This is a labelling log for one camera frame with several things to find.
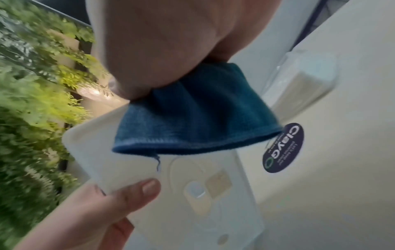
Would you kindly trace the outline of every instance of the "microfiber cloth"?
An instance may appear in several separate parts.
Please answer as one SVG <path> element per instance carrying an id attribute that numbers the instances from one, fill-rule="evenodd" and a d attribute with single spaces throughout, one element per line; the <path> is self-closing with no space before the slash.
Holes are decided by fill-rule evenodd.
<path id="1" fill-rule="evenodd" d="M 131 102 L 113 151 L 157 158 L 230 150 L 282 127 L 233 63 L 201 63 L 180 80 Z"/>

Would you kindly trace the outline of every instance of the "white wall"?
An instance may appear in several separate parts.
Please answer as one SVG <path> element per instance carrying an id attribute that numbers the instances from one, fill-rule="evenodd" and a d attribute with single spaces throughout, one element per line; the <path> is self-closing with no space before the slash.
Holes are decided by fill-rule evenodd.
<path id="1" fill-rule="evenodd" d="M 257 92 L 262 89 L 270 73 L 303 30 L 319 0 L 282 0 L 266 29 L 247 48 L 231 61 L 245 74 L 250 86 Z"/>

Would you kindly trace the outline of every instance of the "purple oval sticker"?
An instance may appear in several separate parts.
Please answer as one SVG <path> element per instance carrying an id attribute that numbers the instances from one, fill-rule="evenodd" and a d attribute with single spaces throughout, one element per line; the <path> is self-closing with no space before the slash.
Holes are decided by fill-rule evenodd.
<path id="1" fill-rule="evenodd" d="M 298 155 L 304 141 L 300 124 L 290 123 L 276 141 L 263 154 L 263 168 L 269 173 L 278 173 L 288 167 Z"/>

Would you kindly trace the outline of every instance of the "brown sticker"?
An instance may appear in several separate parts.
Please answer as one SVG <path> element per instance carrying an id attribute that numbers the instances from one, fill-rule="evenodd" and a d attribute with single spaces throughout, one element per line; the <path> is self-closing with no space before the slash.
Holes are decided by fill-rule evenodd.
<path id="1" fill-rule="evenodd" d="M 232 182 L 225 170 L 221 170 L 206 181 L 206 188 L 212 199 L 222 195 L 232 187 Z"/>

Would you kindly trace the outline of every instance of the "green plant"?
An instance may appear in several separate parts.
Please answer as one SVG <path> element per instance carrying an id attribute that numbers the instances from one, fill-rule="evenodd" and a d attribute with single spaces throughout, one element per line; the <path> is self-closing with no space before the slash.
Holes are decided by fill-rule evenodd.
<path id="1" fill-rule="evenodd" d="M 64 123 L 87 117 L 69 93 L 96 86 L 106 74 L 97 60 L 72 50 L 58 35 L 92 42 L 92 30 L 22 0 L 0 0 L 0 250 L 12 247 L 63 197 L 75 179 L 57 170 L 69 155 Z M 59 65 L 66 56 L 89 68 Z"/>

